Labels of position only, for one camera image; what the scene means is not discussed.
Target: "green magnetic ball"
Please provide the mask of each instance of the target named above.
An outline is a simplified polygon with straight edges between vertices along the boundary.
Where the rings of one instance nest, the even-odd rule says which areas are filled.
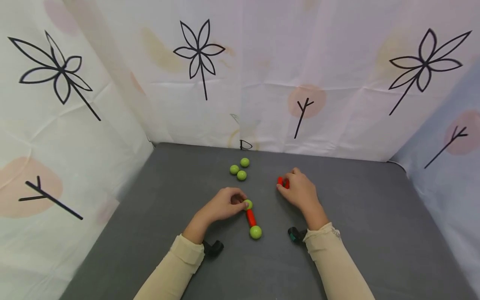
[[[248,167],[250,165],[250,160],[248,158],[242,158],[240,160],[240,165],[244,168]]]
[[[247,172],[245,172],[243,170],[239,171],[237,173],[237,178],[238,178],[238,180],[244,181],[245,179],[247,179]]]
[[[249,210],[252,209],[253,203],[250,200],[245,200],[244,202],[248,203],[248,207],[244,208],[243,210]]]
[[[250,228],[250,236],[252,237],[252,239],[255,239],[255,240],[258,240],[259,238],[262,237],[262,229],[260,228],[260,226],[253,226],[252,228]]]
[[[232,174],[232,175],[237,175],[237,173],[238,173],[239,171],[240,171],[240,168],[239,168],[239,166],[237,166],[237,165],[232,165],[232,166],[230,167],[230,174]]]

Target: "gray table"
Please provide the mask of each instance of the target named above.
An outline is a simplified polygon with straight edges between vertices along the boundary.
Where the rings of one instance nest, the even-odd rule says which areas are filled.
[[[230,165],[248,157],[245,182]],[[226,186],[254,203],[264,235],[249,237],[243,213],[211,226],[225,249],[205,259],[182,299],[326,299],[304,245],[305,228],[277,193],[279,175],[299,167],[377,300],[476,299],[404,171],[395,164],[160,144],[103,230],[63,300],[131,300],[194,213]]]

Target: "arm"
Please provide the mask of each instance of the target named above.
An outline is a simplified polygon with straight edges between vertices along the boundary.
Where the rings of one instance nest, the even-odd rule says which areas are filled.
[[[290,189],[278,191],[302,211],[308,232],[304,242],[317,266],[328,300],[374,300],[336,230],[318,202],[315,185],[297,168],[287,173]]]
[[[170,251],[140,288],[134,300],[179,300],[204,259],[206,230],[216,220],[243,210],[247,196],[237,188],[224,188],[199,210]]]

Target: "red stick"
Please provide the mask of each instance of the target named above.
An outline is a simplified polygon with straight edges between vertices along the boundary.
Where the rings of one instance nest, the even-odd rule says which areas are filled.
[[[253,215],[253,211],[251,209],[247,210],[247,220],[250,227],[257,225],[257,221],[255,221],[255,216]]]

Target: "beige sleeve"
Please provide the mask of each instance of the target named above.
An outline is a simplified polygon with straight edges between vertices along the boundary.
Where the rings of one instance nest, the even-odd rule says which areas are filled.
[[[133,300],[180,300],[204,260],[204,246],[177,236],[170,251],[145,281]]]
[[[320,273],[328,300],[374,299],[332,223],[316,231],[308,230],[303,241]]]

